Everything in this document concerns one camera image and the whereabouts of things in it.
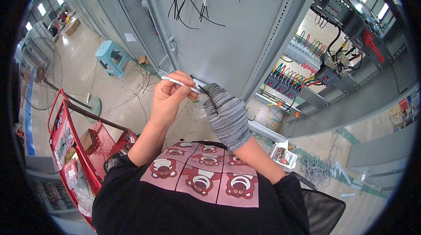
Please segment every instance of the electric fan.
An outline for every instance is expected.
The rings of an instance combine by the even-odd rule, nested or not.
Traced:
[[[61,88],[63,69],[60,54],[52,40],[44,37],[29,38],[22,50],[23,60],[19,65],[22,94],[29,105],[37,110],[47,110],[53,105]],[[101,100],[93,97],[84,104],[66,94],[94,115],[101,113]]]

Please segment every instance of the black t-shirt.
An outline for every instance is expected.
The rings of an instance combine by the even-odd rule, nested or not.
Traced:
[[[92,223],[98,234],[309,234],[297,178],[272,185],[233,153],[197,142],[140,167],[120,157]]]

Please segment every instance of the red switch handle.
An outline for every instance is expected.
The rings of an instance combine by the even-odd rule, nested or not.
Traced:
[[[368,29],[366,29],[362,33],[362,40],[366,43],[366,46],[369,46],[371,48],[371,50],[377,55],[377,58],[383,64],[384,63],[383,55],[380,53],[380,51],[378,50],[376,45],[374,45],[373,35],[371,34],[371,32]]]

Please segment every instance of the person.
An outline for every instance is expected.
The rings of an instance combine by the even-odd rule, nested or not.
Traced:
[[[299,181],[252,136],[244,101],[217,84],[197,95],[193,79],[179,70],[168,77],[185,86],[168,80],[156,85],[150,120],[95,198],[96,232],[309,234]],[[203,103],[222,143],[181,139],[161,153],[186,97]]]

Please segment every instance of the hand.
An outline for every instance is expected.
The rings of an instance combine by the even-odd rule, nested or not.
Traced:
[[[190,88],[196,88],[193,78],[179,70],[168,74],[167,77],[178,80],[186,86],[175,84],[169,80],[162,80],[155,87],[150,122],[166,129],[176,120],[180,102],[187,96],[191,100],[197,98],[197,93]]]
[[[209,124],[219,140],[232,152],[251,137],[243,100],[232,96],[217,84],[204,87],[197,97],[205,106]]]

